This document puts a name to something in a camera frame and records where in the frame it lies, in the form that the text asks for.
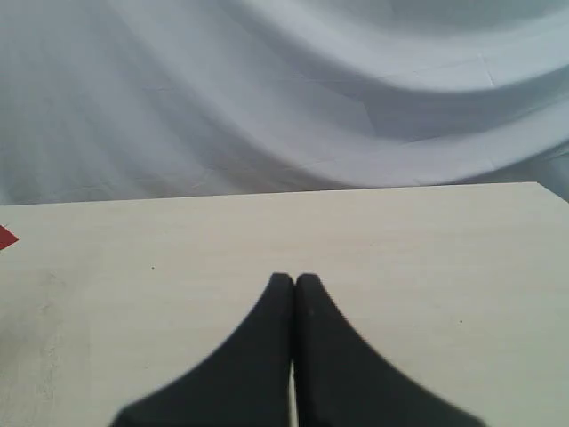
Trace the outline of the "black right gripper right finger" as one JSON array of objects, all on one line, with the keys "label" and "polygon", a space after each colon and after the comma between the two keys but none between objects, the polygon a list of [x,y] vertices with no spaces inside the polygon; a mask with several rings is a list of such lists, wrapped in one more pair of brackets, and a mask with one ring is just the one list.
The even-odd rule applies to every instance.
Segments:
[{"label": "black right gripper right finger", "polygon": [[481,426],[393,367],[345,319],[316,274],[297,278],[294,382],[300,426]]}]

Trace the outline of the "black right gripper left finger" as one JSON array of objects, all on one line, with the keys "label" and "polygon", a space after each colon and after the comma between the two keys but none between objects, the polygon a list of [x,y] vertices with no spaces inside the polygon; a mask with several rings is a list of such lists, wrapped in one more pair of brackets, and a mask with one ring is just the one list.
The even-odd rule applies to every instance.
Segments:
[{"label": "black right gripper left finger", "polygon": [[294,284],[271,275],[228,339],[182,377],[133,402],[115,426],[287,426]]}]

